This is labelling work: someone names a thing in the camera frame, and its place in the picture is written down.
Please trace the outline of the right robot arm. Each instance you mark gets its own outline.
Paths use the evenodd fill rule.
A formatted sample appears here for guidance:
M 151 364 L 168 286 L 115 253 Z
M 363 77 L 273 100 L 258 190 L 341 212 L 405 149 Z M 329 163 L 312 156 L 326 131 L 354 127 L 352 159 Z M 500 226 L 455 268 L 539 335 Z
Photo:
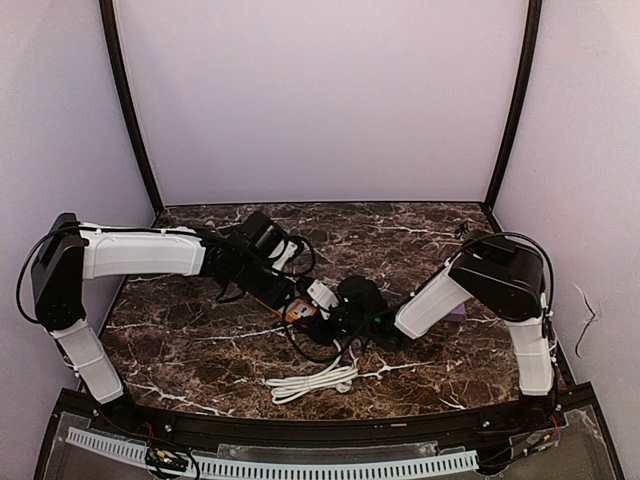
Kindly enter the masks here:
M 521 393 L 542 397 L 554 385 L 548 327 L 552 279 L 546 252 L 528 237 L 511 232 L 475 233 L 395 307 L 382 297 L 374 281 L 363 276 L 343 280 L 334 291 L 311 284 L 307 295 L 317 311 L 303 319 L 300 328 L 321 345 L 341 335 L 363 335 L 387 350 L 396 350 L 475 299 L 509 330 Z

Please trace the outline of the orange power strip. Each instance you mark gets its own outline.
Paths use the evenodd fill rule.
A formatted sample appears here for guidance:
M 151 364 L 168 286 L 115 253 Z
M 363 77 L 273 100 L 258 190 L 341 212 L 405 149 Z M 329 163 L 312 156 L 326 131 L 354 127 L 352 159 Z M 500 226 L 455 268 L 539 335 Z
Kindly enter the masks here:
M 285 304 L 283 307 L 276 309 L 275 307 L 270 307 L 266 303 L 258 300 L 257 303 L 270 311 L 273 315 L 278 318 L 282 317 L 282 313 L 286 312 L 285 320 L 287 323 L 292 324 L 302 318 L 306 317 L 314 317 L 319 313 L 319 309 L 314 305 L 309 303 L 306 300 L 297 298 L 292 299 L 289 303 Z

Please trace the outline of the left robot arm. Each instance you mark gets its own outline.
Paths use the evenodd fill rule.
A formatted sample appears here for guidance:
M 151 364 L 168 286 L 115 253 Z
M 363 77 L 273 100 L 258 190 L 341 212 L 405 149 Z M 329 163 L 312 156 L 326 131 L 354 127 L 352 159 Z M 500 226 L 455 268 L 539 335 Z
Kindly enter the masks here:
M 63 213 L 21 267 L 18 278 L 31 280 L 34 306 L 23 317 L 54 339 L 93 399 L 105 405 L 123 398 L 126 388 L 87 320 L 85 282 L 152 274 L 209 277 L 222 290 L 234 286 L 278 310 L 294 290 L 284 268 L 302 248 L 261 212 L 222 229 L 110 227 Z

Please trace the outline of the black adapter with thin cable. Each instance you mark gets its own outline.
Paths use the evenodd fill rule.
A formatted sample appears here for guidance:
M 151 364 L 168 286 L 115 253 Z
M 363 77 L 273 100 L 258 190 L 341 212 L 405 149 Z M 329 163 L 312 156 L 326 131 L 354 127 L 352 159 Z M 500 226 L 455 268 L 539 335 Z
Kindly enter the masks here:
M 469 223 L 467 221 L 464 221 L 460 223 L 454 230 L 454 237 L 456 239 L 461 239 L 465 237 L 469 232 L 470 232 Z

